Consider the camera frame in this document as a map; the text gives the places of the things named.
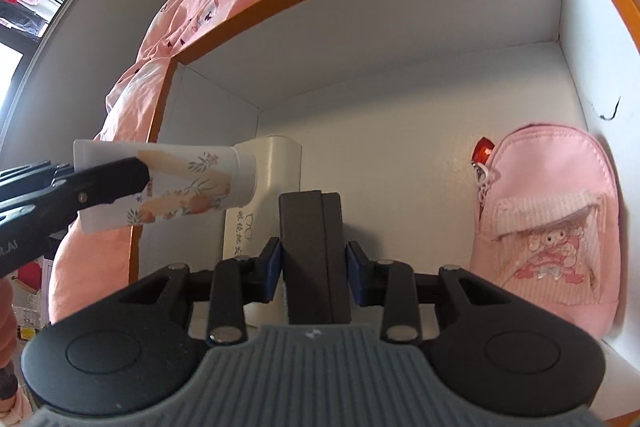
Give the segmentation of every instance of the silver rivet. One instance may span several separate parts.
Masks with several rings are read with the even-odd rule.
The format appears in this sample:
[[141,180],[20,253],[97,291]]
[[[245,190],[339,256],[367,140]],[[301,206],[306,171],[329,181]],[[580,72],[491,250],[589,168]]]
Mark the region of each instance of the silver rivet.
[[219,326],[211,330],[209,338],[217,344],[232,344],[242,338],[242,331],[235,326]]
[[413,326],[391,326],[386,330],[386,337],[394,342],[411,342],[418,338],[418,331]]

